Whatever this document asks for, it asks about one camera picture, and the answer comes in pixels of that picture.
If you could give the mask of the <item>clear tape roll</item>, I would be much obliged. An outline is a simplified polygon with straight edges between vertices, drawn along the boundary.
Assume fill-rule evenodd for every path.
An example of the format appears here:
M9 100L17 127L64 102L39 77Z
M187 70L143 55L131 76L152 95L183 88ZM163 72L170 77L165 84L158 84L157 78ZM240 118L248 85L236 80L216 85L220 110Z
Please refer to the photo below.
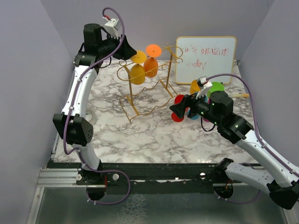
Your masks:
M86 120L91 124L91 125L95 125L96 124L96 114L94 112L94 110L92 109L88 109L86 110Z

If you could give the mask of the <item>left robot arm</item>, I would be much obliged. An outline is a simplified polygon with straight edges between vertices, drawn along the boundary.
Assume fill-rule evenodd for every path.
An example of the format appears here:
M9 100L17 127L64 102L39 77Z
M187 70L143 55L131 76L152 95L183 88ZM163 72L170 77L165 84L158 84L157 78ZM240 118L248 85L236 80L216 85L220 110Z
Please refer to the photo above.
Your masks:
M54 114L54 126L63 140L64 152L69 155L75 151L82 168L88 170L87 179L98 184L103 180L91 140L93 125L86 120L86 110L92 85L103 61L115 58L126 61L137 52L128 43L125 35L119 35L120 21L108 20L101 26L96 23L84 26L84 42L74 59L74 79L65 106L59 114Z

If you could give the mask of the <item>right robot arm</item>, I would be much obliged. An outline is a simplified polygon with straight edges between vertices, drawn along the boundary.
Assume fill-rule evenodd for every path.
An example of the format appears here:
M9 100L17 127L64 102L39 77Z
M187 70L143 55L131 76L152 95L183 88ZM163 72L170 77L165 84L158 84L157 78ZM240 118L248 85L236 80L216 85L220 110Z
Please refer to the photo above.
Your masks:
M245 118L233 112L234 101L224 91L215 91L206 102L196 94L182 95L179 103L170 106L170 110L183 119L186 109L188 117L199 115L213 123L218 133L250 154L265 172L260 172L225 158L215 170L215 179L226 182L237 180L251 185L270 196L278 206L290 210L299 200L299 168L289 162L262 137Z

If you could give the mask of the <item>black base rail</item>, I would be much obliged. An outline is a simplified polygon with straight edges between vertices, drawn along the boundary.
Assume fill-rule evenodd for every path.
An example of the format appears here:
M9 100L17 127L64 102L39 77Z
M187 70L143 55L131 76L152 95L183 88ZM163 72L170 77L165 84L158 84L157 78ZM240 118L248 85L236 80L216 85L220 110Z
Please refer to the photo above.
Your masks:
M102 163L104 174L85 171L80 163L55 163L47 167L58 172L73 171L74 186L93 193L111 195L220 193L231 197L237 182L207 163Z

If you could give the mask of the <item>green wine glass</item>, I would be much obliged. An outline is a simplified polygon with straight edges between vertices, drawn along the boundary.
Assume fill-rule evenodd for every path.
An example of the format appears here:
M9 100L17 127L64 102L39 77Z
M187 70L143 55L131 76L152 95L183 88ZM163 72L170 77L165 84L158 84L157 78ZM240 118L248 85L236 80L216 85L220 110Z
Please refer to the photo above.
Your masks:
M224 86L219 82L212 82L212 87L207 92L207 97L210 98L210 95L215 91L224 91Z

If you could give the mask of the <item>small whiteboard with writing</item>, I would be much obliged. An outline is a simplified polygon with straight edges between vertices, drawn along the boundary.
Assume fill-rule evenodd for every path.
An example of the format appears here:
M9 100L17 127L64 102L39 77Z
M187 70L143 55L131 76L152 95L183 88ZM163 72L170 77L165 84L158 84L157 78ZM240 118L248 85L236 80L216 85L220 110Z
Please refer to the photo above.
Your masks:
M190 84L200 77L231 73L235 62L237 39L234 36L181 36L176 40L177 84Z

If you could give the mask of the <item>orange wine glass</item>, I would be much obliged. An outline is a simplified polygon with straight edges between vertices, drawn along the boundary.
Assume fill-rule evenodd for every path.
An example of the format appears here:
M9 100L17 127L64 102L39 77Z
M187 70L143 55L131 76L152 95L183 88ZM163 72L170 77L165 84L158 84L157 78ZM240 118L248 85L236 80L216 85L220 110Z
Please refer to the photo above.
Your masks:
M157 57L162 53L162 49L156 44L150 44L146 47L146 54L148 55L143 64L146 77L155 77L158 72Z

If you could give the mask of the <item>whiteboard marker pen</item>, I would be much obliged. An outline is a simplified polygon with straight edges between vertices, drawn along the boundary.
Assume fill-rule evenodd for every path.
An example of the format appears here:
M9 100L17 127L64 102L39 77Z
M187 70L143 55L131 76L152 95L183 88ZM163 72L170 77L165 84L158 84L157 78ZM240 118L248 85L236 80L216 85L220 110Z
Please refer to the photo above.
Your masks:
M239 94L230 94L231 98L249 98L249 94L247 93L239 93Z

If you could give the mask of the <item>yellow wine glass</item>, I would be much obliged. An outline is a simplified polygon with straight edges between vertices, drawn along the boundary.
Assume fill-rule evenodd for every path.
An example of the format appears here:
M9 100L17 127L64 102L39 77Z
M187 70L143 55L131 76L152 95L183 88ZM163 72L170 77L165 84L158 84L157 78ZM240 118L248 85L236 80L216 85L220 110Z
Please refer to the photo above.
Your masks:
M194 94L196 92L199 92L201 89L198 85L198 81L195 79L191 82L191 85L190 85L190 94Z

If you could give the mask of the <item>red wine glass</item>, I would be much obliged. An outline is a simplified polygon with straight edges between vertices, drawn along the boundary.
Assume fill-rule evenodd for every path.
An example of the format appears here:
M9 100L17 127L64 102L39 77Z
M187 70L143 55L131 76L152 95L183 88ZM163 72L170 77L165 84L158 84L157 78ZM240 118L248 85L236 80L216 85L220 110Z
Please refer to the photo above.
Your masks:
M184 97L184 95L182 95L182 94L176 96L175 99L174 99L174 104L175 105L179 104L182 101L183 97ZM175 122L182 122L184 120L184 117L179 118L174 112L172 112L171 119Z

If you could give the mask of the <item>amber wine glass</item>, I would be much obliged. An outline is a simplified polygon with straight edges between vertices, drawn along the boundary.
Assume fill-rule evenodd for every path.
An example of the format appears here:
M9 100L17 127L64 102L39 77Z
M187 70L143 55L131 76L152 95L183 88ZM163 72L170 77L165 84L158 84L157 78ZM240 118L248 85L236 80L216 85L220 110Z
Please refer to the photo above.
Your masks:
M146 54L138 50L137 54L131 57L131 61L134 63L130 70L130 80L132 84L140 85L145 81L145 69L143 63L146 61Z

